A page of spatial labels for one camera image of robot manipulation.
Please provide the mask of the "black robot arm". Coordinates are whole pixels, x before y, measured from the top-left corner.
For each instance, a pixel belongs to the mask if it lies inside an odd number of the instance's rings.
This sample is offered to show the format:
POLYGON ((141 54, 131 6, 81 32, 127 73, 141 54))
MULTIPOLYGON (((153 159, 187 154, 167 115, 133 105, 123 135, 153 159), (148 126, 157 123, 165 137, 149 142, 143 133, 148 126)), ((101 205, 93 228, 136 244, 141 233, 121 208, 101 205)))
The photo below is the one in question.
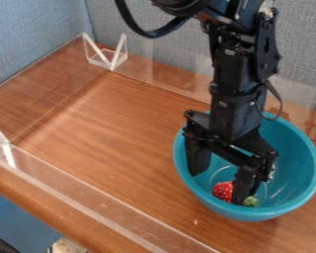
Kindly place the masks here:
POLYGON ((275 43, 278 10, 272 0, 151 0, 173 19, 147 31, 137 24, 127 1, 115 0, 135 33, 156 39, 195 18, 209 38, 213 79, 208 113, 188 110, 183 129, 187 166, 196 176, 219 155, 238 166, 232 203, 242 205, 270 179, 278 151, 260 134, 266 95, 276 90, 268 77, 276 73, 280 54, 275 43))

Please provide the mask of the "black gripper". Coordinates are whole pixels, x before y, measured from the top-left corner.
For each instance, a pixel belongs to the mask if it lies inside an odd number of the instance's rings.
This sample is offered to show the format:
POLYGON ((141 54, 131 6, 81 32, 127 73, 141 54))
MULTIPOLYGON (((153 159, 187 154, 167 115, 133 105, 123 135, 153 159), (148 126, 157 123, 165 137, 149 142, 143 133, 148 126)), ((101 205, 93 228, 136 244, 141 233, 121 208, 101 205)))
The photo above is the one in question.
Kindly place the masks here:
POLYGON ((278 117, 264 115, 266 87, 243 93, 224 93, 211 87, 209 92, 211 111, 184 113, 187 167, 191 176, 197 176, 208 169, 212 154, 236 165, 232 203, 240 206, 270 178, 278 151, 266 142, 260 127, 263 120, 275 121, 278 117))

